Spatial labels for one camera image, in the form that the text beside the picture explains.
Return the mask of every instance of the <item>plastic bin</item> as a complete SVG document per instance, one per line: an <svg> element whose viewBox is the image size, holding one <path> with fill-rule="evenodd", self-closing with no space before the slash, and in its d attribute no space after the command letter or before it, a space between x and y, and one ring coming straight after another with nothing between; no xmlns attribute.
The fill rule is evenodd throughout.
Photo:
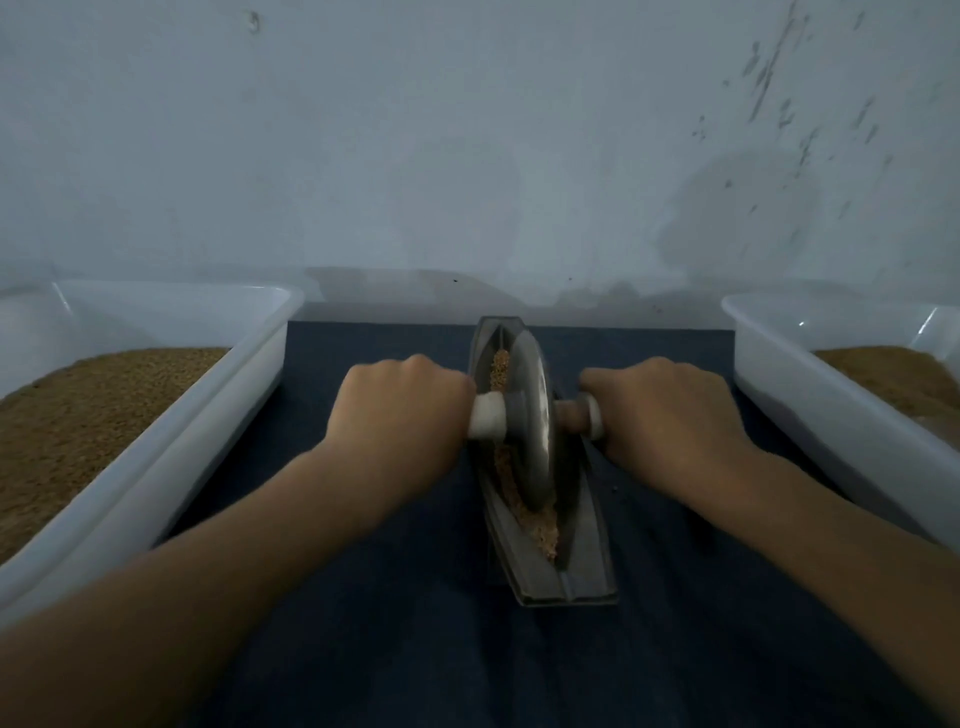
<svg viewBox="0 0 960 728"><path fill-rule="evenodd" d="M893 345L960 377L960 309L843 296L728 296L737 384L852 500L960 552L960 452L811 352Z"/></svg>
<svg viewBox="0 0 960 728"><path fill-rule="evenodd" d="M0 291L0 397L78 359L231 347L0 566L0 627L149 549L219 464L283 367L296 289L68 280Z"/></svg>

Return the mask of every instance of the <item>roller handle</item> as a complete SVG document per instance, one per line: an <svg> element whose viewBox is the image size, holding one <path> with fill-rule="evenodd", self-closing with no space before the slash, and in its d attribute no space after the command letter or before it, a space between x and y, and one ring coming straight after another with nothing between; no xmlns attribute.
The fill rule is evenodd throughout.
<svg viewBox="0 0 960 728"><path fill-rule="evenodd" d="M560 427L570 434L585 435L590 440L604 436L600 405L586 392L576 400L556 400L554 409ZM507 437L507 408L500 392L477 395L470 412L470 440L493 440L502 443Z"/></svg>

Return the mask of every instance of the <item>blue tabletop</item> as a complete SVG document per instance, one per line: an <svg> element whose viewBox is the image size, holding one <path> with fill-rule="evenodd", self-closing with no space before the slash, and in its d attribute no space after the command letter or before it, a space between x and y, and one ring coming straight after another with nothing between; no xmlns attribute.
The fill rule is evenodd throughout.
<svg viewBox="0 0 960 728"><path fill-rule="evenodd" d="M473 329L291 324L280 386L175 532L249 493L324 436L347 369L423 352L465 369ZM535 328L566 392L586 366L662 355L732 377L726 331ZM826 480L748 400L747 431ZM590 449L620 600L524 609L492 575L466 454L289 594L197 725L935 725L816 599Z"/></svg>

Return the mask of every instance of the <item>wall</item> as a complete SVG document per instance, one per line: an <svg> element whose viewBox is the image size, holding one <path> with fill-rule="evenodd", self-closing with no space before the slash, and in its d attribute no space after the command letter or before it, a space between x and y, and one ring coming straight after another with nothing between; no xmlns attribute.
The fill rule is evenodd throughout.
<svg viewBox="0 0 960 728"><path fill-rule="evenodd" d="M4 277L375 320L953 301L958 38L950 0L10 0Z"/></svg>

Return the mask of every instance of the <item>person's left hand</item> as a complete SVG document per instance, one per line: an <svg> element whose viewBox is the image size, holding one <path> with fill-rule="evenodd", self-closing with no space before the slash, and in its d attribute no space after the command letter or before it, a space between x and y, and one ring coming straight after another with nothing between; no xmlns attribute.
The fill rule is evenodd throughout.
<svg viewBox="0 0 960 728"><path fill-rule="evenodd" d="M374 521L426 492L467 439L476 385L417 354L347 372L317 446Z"/></svg>

